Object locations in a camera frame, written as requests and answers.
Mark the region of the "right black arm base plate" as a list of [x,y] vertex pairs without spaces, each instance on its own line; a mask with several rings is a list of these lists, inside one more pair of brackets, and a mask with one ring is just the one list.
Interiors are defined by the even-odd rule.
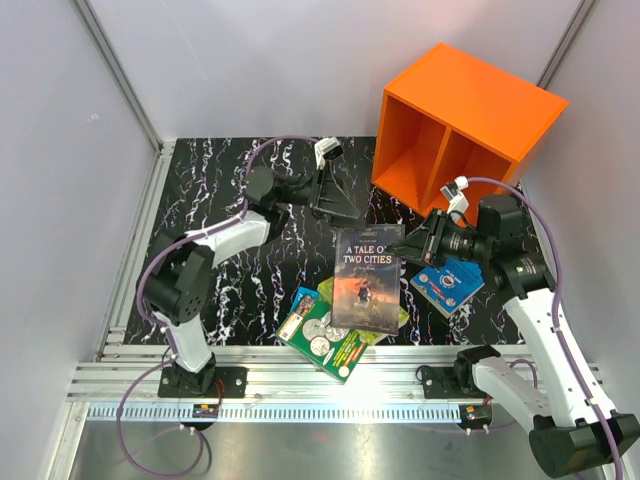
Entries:
[[453,367],[421,365],[415,372],[423,388],[425,399],[477,398],[478,394],[464,389],[458,382]]

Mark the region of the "dark green 104-Storey Treehouse book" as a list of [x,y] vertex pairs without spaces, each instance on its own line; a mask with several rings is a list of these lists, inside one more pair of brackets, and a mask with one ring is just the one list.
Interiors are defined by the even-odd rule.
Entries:
[[368,348],[357,331],[331,325],[331,306],[318,297],[305,296],[289,312],[277,338],[344,384]]

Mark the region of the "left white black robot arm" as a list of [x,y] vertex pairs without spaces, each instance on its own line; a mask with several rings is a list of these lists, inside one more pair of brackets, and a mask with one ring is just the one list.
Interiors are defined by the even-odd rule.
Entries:
[[231,257],[278,238],[289,221],[287,205],[310,209],[330,225],[355,226],[362,215],[347,196],[334,160],[320,160],[309,176],[265,166],[247,177],[243,211],[226,221],[181,235],[163,235],[137,286],[141,316],[163,328],[172,357],[162,363],[160,395],[203,397],[221,382],[202,327],[211,273]]

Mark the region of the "blue 26-Storey Treehouse book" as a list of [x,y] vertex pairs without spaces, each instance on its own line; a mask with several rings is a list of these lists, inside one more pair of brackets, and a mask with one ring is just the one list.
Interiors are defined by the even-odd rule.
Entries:
[[299,303],[305,296],[309,296],[310,298],[315,300],[318,297],[318,292],[305,287],[299,287],[298,290],[296,291],[296,295],[292,303],[291,311],[294,311],[296,309],[296,307],[299,305]]

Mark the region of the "dark Tale of Two Cities book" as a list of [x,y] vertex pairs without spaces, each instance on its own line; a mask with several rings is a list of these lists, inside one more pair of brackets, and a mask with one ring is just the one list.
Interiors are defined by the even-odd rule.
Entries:
[[401,267],[399,258],[387,248],[404,235],[405,228],[400,224],[337,232],[332,326],[398,334]]

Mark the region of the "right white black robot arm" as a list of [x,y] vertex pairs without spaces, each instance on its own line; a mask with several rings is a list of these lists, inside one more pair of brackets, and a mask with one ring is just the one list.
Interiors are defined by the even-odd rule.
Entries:
[[458,354],[454,388],[465,397],[484,393],[497,400],[527,433],[549,477],[610,464],[621,479],[622,456],[639,438],[639,421],[619,412],[593,376],[561,313],[560,283],[542,256],[524,248],[523,233],[516,200],[489,195],[479,202],[475,225],[458,211],[434,209],[386,250],[423,267],[449,259],[477,264],[524,337],[544,388],[525,381],[490,346]]

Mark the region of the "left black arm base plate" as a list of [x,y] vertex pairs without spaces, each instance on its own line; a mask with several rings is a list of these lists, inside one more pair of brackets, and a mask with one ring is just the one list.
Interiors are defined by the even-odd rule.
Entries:
[[179,366],[162,369],[157,395],[160,398],[245,397],[248,370],[244,367],[210,367],[193,373]]

